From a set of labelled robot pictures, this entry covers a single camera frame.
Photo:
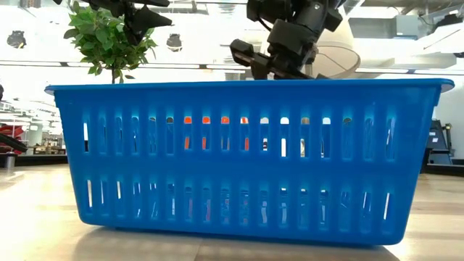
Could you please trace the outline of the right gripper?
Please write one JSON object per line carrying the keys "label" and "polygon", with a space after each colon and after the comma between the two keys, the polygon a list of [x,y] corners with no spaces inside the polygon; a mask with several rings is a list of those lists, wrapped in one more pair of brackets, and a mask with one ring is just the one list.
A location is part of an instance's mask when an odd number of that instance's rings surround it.
{"label": "right gripper", "polygon": [[230,45],[234,62],[249,67],[255,80],[306,80],[301,69],[315,60],[315,45],[326,29],[326,18],[287,22],[277,19],[273,28],[259,17],[257,21],[270,31],[267,54],[257,52],[246,41],[235,39]]}

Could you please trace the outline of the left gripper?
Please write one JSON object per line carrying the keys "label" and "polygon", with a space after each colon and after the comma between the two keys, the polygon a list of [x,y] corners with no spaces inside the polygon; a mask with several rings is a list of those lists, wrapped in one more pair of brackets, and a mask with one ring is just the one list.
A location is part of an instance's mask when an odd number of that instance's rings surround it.
{"label": "left gripper", "polygon": [[134,46],[140,44],[149,29],[172,25],[171,19],[151,11],[147,6],[137,9],[130,2],[120,2],[118,12],[124,16],[126,38]]}

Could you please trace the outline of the red plastic basket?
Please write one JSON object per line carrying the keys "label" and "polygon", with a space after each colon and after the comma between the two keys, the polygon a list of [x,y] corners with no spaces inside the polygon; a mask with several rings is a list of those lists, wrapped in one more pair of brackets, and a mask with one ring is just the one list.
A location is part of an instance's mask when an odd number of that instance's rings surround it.
{"label": "red plastic basket", "polygon": [[[220,120],[220,124],[223,127],[223,133],[222,137],[220,140],[220,145],[222,150],[229,150],[231,147],[231,139],[228,135],[228,126],[230,125],[230,118],[227,116],[222,116]],[[192,127],[192,118],[190,116],[186,116],[184,118],[184,126],[185,126],[185,137],[184,137],[184,149],[188,150],[192,148],[192,134],[191,134],[191,127]],[[208,127],[208,125],[211,123],[210,117],[203,117],[202,118],[202,124],[204,125],[205,128]],[[244,137],[241,139],[241,148],[244,151],[249,150],[249,134],[248,134],[248,124],[249,120],[247,117],[241,117],[240,118],[240,126],[244,127]],[[208,137],[208,134],[204,134],[202,136],[202,149],[203,150],[208,150],[210,147],[210,138]]]}

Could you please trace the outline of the blue plastic basket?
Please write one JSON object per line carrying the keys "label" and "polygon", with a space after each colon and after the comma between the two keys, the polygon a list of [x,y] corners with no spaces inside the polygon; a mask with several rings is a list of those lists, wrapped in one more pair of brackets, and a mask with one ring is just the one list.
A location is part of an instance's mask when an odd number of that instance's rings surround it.
{"label": "blue plastic basket", "polygon": [[[246,80],[46,92],[59,109],[84,223],[392,245],[405,234],[434,108],[453,87],[444,78]],[[229,150],[220,145],[222,116],[231,121]]]}

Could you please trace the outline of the black hanging ceiling fixture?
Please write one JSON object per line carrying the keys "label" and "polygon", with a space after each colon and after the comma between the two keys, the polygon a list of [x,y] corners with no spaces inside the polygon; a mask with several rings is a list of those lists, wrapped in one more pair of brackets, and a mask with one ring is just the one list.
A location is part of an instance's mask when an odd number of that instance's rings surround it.
{"label": "black hanging ceiling fixture", "polygon": [[7,44],[16,49],[23,49],[26,46],[25,32],[22,30],[13,30],[7,37]]}
{"label": "black hanging ceiling fixture", "polygon": [[166,41],[166,46],[172,52],[179,52],[182,50],[181,35],[178,33],[171,33]]}

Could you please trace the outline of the green leafy artificial plant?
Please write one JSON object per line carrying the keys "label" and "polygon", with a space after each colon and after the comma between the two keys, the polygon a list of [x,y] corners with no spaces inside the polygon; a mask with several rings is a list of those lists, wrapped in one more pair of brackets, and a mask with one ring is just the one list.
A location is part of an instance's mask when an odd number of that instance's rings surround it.
{"label": "green leafy artificial plant", "polygon": [[110,12],[81,7],[77,1],[70,6],[70,22],[63,38],[83,55],[81,62],[89,63],[89,75],[100,75],[108,70],[113,83],[123,83],[133,76],[128,72],[146,64],[146,53],[153,51],[157,44],[151,38],[153,30],[148,30],[140,43],[129,43],[123,30],[123,18],[113,17]]}

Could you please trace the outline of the white shade table lamp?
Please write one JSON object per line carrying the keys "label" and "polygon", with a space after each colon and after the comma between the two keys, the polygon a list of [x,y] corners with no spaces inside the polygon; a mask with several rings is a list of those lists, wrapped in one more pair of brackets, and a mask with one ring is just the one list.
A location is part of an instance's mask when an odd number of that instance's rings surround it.
{"label": "white shade table lamp", "polygon": [[354,36],[346,15],[338,28],[331,32],[324,30],[317,42],[315,60],[304,67],[306,75],[327,78],[348,78],[360,66],[360,55],[354,50]]}

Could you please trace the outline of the black background machine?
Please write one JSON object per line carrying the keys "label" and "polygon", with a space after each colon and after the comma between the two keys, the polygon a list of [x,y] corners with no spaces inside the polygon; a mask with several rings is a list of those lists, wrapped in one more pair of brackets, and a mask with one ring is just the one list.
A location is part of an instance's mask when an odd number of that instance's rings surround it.
{"label": "black background machine", "polygon": [[423,172],[429,165],[452,165],[455,150],[452,147],[451,130],[450,123],[442,125],[438,119],[431,121],[421,168]]}

